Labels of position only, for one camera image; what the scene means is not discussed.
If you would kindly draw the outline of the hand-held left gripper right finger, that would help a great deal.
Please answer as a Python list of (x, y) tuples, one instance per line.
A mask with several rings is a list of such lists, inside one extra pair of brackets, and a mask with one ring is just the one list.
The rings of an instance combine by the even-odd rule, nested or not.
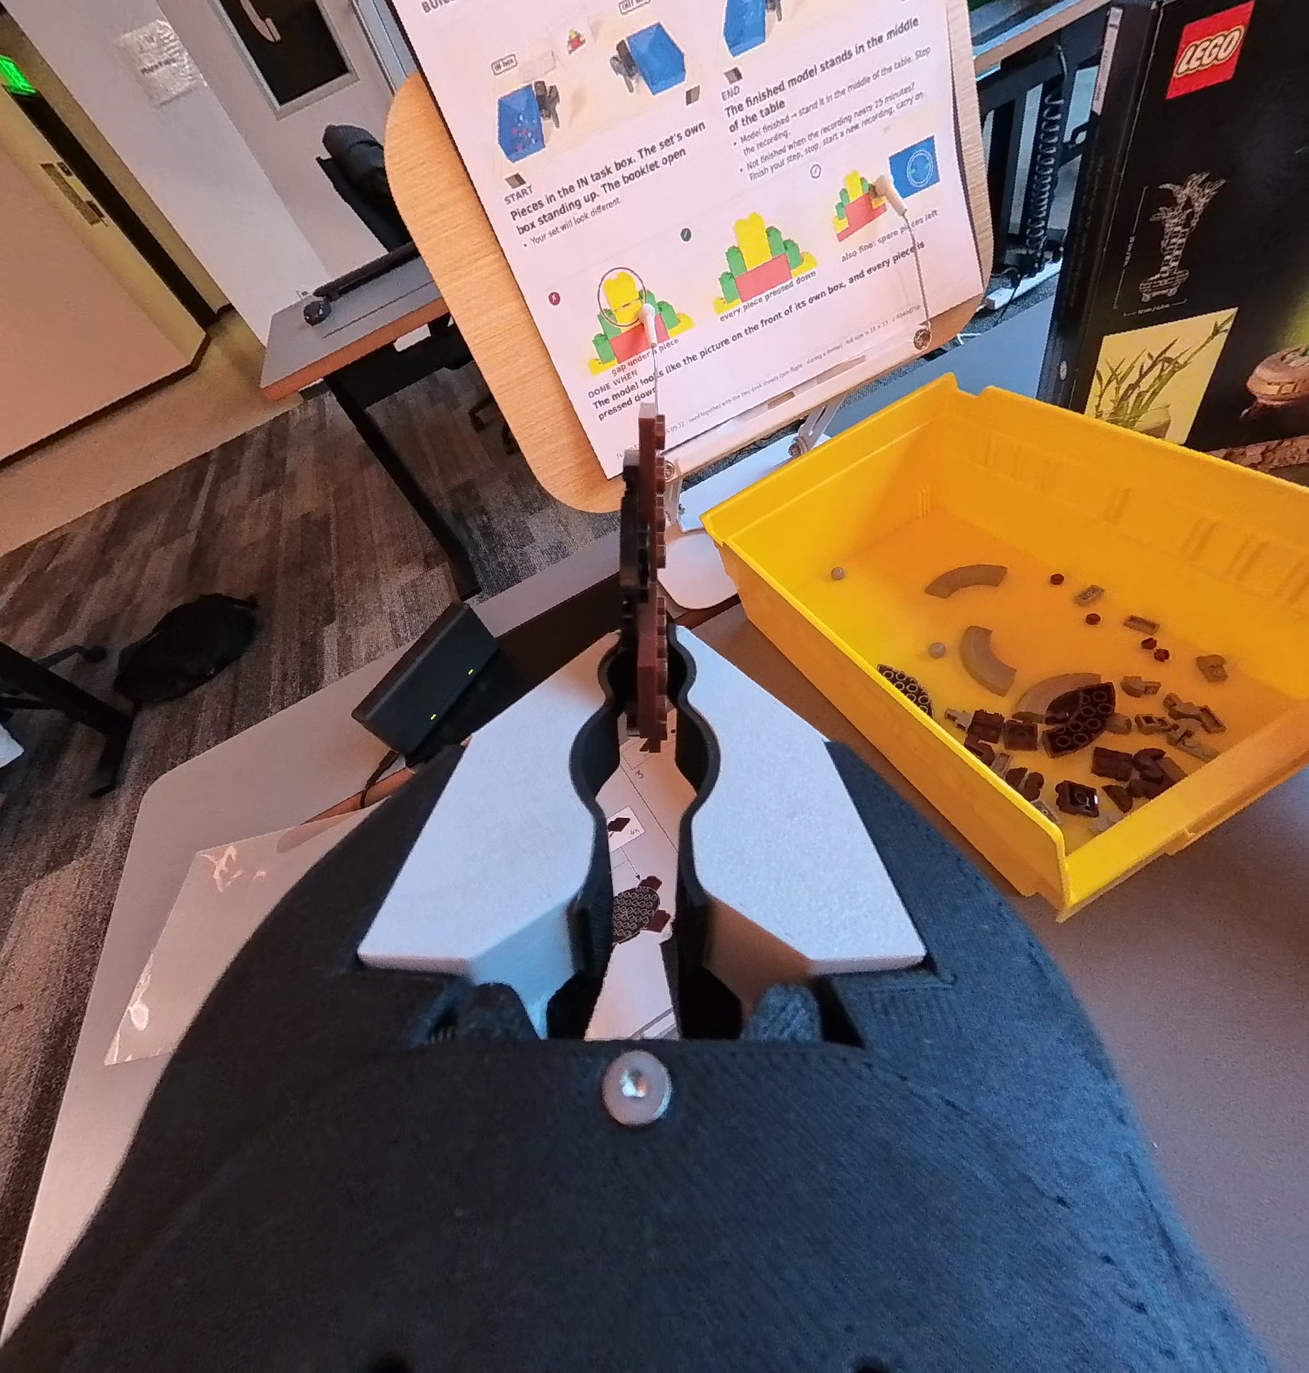
[(763, 996), (919, 969), (927, 950), (841, 774), (852, 753), (692, 635), (669, 633), (683, 1039), (735, 1039)]

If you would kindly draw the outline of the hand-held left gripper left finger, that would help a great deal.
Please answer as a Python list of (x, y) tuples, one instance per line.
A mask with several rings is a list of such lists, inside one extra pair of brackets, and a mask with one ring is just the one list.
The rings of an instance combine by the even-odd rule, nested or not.
[(600, 788), (620, 708), (608, 633), (476, 730), (357, 953), (370, 969), (505, 986), (539, 1036), (576, 975), (609, 950), (611, 868)]

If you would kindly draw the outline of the round brown brick plate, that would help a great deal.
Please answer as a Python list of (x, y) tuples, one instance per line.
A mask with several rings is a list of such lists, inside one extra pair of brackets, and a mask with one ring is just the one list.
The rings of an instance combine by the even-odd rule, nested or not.
[(617, 587), (620, 638), (617, 687), (629, 734), (643, 740), (646, 753), (659, 753), (666, 740), (668, 618), (659, 575), (666, 563), (663, 457), (665, 422), (654, 403), (643, 403), (636, 446), (623, 458), (623, 495), (619, 506)]

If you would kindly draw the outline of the yellow plastic bin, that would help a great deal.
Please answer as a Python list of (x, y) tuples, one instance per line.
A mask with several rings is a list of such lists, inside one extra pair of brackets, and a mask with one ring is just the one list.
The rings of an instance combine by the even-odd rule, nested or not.
[[(703, 517), (747, 621), (977, 849), (1068, 918), (1309, 763), (1309, 491), (944, 377)], [(941, 570), (1008, 563), (1160, 622), (1220, 757), (1105, 832), (1022, 805), (875, 673)], [(832, 584), (842, 564), (849, 578)]]

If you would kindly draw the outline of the instruction booklet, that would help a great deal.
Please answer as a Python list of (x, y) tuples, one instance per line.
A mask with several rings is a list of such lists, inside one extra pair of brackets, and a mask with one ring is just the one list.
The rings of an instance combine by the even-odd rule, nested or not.
[(613, 949), (585, 1039), (677, 1039), (675, 912), (680, 818), (694, 789), (671, 745), (628, 739), (602, 786), (613, 886)]

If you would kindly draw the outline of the black power box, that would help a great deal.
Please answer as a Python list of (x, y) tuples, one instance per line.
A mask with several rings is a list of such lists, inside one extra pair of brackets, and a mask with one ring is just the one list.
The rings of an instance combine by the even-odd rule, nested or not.
[(424, 763), (507, 710), (525, 679), (473, 607), (453, 604), (352, 710), (407, 765)]

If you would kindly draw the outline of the pile of small brown bricks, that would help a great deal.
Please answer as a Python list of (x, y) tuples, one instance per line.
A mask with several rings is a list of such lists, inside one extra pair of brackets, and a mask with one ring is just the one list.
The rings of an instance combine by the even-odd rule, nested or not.
[[(1183, 780), (1189, 762), (1221, 756), (1229, 720), (1212, 699), (1170, 688), (1166, 670), (1186, 661), (1174, 659), (1158, 621), (1117, 619), (1103, 589), (1069, 586), (1062, 570), (1029, 575), (999, 564), (1008, 567), (1000, 587), (947, 601), (924, 595), (930, 579), (919, 593), (922, 625), (879, 656), (875, 673), (885, 682), (876, 668), (885, 664), (918, 678), (934, 704), (933, 719), (919, 714), (1025, 808), (1051, 825), (1100, 834)], [(988, 627), (1016, 668), (1006, 696), (991, 696), (964, 671), (957, 644), (970, 625)], [(927, 656), (933, 642), (947, 644), (942, 659)], [(1060, 696), (1042, 720), (1010, 716), (1042, 678), (1077, 671), (1102, 682)]]

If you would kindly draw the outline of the white board stand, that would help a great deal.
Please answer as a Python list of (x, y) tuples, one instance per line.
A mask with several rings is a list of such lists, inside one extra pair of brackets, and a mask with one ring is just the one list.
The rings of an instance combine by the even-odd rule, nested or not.
[(665, 492), (665, 566), (659, 583), (677, 610), (714, 609), (735, 593), (717, 546), (703, 527), (705, 514), (823, 442), (841, 405), (833, 400), (818, 406), (786, 437), (717, 463), (711, 475), (697, 472), (691, 495), (683, 494), (683, 472), (672, 469)]

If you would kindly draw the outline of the black bag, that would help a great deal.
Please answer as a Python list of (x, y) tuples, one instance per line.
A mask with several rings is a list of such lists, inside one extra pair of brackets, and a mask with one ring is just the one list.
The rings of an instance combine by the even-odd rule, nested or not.
[(134, 707), (188, 696), (237, 661), (257, 632), (258, 602), (203, 593), (165, 612), (116, 658), (113, 691)]

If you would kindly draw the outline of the grey table with wooden edge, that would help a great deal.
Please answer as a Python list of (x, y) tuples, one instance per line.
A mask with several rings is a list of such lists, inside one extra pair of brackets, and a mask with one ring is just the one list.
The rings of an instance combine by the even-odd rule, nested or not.
[(327, 386), (358, 438), (439, 544), (461, 601), (478, 592), (468, 552), (452, 520), (370, 417), (370, 406), (426, 376), (470, 362), (418, 248), (406, 245), (278, 311), (269, 324), (260, 380), (271, 400)]

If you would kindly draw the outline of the instruction sheet on clipboard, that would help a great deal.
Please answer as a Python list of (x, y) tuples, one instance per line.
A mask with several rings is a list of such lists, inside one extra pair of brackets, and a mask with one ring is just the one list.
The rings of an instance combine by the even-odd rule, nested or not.
[[(977, 112), (970, 11), (945, 2), (942, 12), (951, 45), (950, 69), (956, 83), (956, 138), (965, 202), (971, 216), (979, 284), (968, 299), (931, 317), (930, 334), (918, 347), (905, 347), (896, 362), (867, 359), (838, 363), (816, 380), (793, 386), (780, 383), (747, 417), (721, 423), (691, 455), (691, 442), (669, 457), (683, 474), (766, 440), (793, 423), (827, 425), (839, 406), (861, 388), (898, 374), (928, 353), (954, 342), (970, 325), (988, 288), (993, 262), (993, 229), (988, 181)], [(564, 506), (606, 512), (617, 506), (617, 475), (597, 472), (593, 443), (579, 431), (574, 403), (567, 397), (553, 362), (542, 351), (533, 314), (522, 301), (496, 232), (470, 181), (456, 143), (438, 111), (424, 75), (409, 75), (395, 94), (387, 117), (387, 176), (426, 267), (433, 274), (449, 313), (473, 353), (484, 382), (542, 489)]]

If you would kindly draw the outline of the printed instruction sheet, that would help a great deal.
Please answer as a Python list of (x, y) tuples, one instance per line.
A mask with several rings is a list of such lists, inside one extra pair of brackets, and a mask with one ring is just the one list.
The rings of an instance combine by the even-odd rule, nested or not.
[(991, 262), (957, 3), (392, 3), (565, 403), (534, 472), (691, 471), (928, 351)]

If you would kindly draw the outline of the black toy set box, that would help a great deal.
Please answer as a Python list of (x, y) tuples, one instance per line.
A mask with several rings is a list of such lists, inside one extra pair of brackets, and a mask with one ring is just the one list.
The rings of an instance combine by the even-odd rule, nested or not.
[(1309, 483), (1309, 2), (1109, 6), (1039, 394)]

